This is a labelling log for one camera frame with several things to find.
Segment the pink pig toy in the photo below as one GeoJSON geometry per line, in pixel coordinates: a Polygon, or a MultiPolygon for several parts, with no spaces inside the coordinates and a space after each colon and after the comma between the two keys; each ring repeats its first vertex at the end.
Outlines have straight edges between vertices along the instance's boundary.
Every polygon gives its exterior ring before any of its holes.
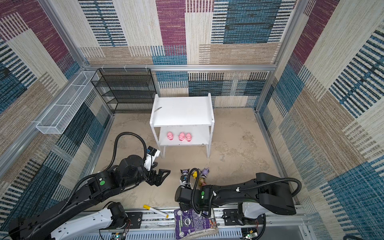
{"type": "Polygon", "coordinates": [[[185,134],[184,134],[184,132],[181,132],[180,135],[179,135],[179,140],[183,141],[184,138],[185,138],[185,134]]]}
{"type": "Polygon", "coordinates": [[[173,140],[173,133],[168,132],[167,137],[169,140],[173,140]]]}
{"type": "Polygon", "coordinates": [[[187,133],[185,138],[187,139],[188,142],[190,142],[192,140],[192,135],[190,133],[187,133]]]}

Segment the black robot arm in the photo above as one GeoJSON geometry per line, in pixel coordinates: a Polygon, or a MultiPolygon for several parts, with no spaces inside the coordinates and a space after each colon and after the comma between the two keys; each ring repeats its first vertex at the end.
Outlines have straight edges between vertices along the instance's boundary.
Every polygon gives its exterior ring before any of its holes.
{"type": "Polygon", "coordinates": [[[256,202],[275,214],[294,215],[296,210],[292,197],[300,191],[301,182],[294,178],[279,178],[262,172],[256,173],[255,179],[240,184],[205,185],[200,190],[196,189],[196,186],[197,184],[194,189],[178,187],[175,201],[179,202],[182,210],[194,209],[197,213],[206,211],[208,214],[203,213],[202,216],[210,217],[212,207],[230,203],[256,202]],[[290,192],[289,181],[298,184],[293,193],[290,192]]]}
{"type": "MultiPolygon", "coordinates": [[[[114,143],[112,161],[106,170],[82,178],[67,199],[44,212],[29,218],[12,219],[9,224],[11,238],[13,240],[50,240],[53,230],[91,206],[130,190],[143,181],[149,185],[160,186],[170,174],[170,170],[159,169],[159,173],[156,174],[156,171],[152,169],[157,166],[153,160],[159,153],[157,149],[147,148],[144,140],[137,134],[120,133],[114,143]],[[118,166],[113,165],[117,143],[123,135],[135,136],[142,142],[144,157],[130,155],[123,159],[118,166]],[[81,183],[87,179],[88,182],[78,189],[81,183]]],[[[121,204],[113,203],[108,206],[108,209],[112,213],[112,223],[109,227],[122,227],[126,223],[126,214],[121,204]]]]}

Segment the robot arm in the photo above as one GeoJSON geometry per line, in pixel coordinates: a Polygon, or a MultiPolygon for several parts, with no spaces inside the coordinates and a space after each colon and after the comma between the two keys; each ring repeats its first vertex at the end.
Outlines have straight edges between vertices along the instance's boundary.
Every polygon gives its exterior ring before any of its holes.
{"type": "Polygon", "coordinates": [[[205,185],[200,190],[196,189],[196,184],[194,189],[179,186],[175,194],[175,201],[179,202],[183,211],[193,208],[197,213],[202,211],[210,213],[212,207],[230,203],[253,202],[260,204],[260,206],[275,214],[294,215],[296,210],[292,197],[300,189],[301,183],[297,179],[279,178],[266,173],[256,173],[255,179],[240,184],[227,186],[205,185]],[[292,194],[288,181],[298,184],[297,189],[292,194]]]}
{"type": "Polygon", "coordinates": [[[125,134],[133,135],[126,132],[118,135],[115,140],[113,160],[107,170],[91,175],[92,177],[80,189],[76,190],[77,187],[75,187],[67,199],[44,212],[29,218],[11,220],[9,224],[11,238],[13,240],[65,240],[90,230],[123,227],[127,222],[127,215],[121,203],[112,203],[99,214],[85,217],[89,222],[86,226],[82,226],[82,229],[76,224],[78,219],[69,222],[68,220],[91,206],[138,186],[143,181],[149,185],[160,186],[170,174],[170,170],[164,169],[159,169],[159,173],[156,174],[152,168],[157,166],[154,159],[160,151],[152,147],[147,149],[144,140],[138,135],[136,137],[142,141],[146,149],[145,160],[137,155],[130,155],[118,166],[112,166],[117,141],[125,134]]]}

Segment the white table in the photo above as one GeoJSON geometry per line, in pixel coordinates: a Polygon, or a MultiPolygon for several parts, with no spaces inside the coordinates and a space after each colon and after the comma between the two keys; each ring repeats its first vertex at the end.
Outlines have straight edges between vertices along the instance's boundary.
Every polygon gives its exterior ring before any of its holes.
{"type": "Polygon", "coordinates": [[[174,98],[159,98],[156,94],[149,124],[163,158],[167,146],[198,145],[207,146],[207,157],[209,157],[215,124],[211,94],[208,93],[206,97],[174,98]],[[160,128],[159,137],[155,127],[160,128]],[[173,140],[168,139],[168,132],[173,133],[173,140]],[[192,140],[179,141],[181,132],[190,133],[192,140]]]}

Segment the patterned wall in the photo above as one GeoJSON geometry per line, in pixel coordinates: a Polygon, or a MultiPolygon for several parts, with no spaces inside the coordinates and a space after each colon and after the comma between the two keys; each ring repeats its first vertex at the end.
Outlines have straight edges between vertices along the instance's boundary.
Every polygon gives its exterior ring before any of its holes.
{"type": "MultiPolygon", "coordinates": [[[[0,155],[79,70],[36,0],[0,0],[0,155]]],[[[85,175],[109,120],[94,91],[62,135],[32,141],[0,180],[0,237],[9,221],[64,199],[85,175]]]]}
{"type": "Polygon", "coordinates": [[[91,65],[271,64],[296,0],[52,0],[91,65]]]}
{"type": "Polygon", "coordinates": [[[37,0],[0,0],[0,155],[79,69],[37,0]]]}
{"type": "Polygon", "coordinates": [[[260,110],[316,236],[384,239],[384,1],[310,0],[260,110]]]}
{"type": "Polygon", "coordinates": [[[253,108],[268,72],[152,71],[161,97],[207,96],[214,108],[253,108]]]}
{"type": "Polygon", "coordinates": [[[62,135],[39,135],[0,182],[0,236],[11,219],[57,204],[85,176],[110,115],[95,90],[62,135]]]}

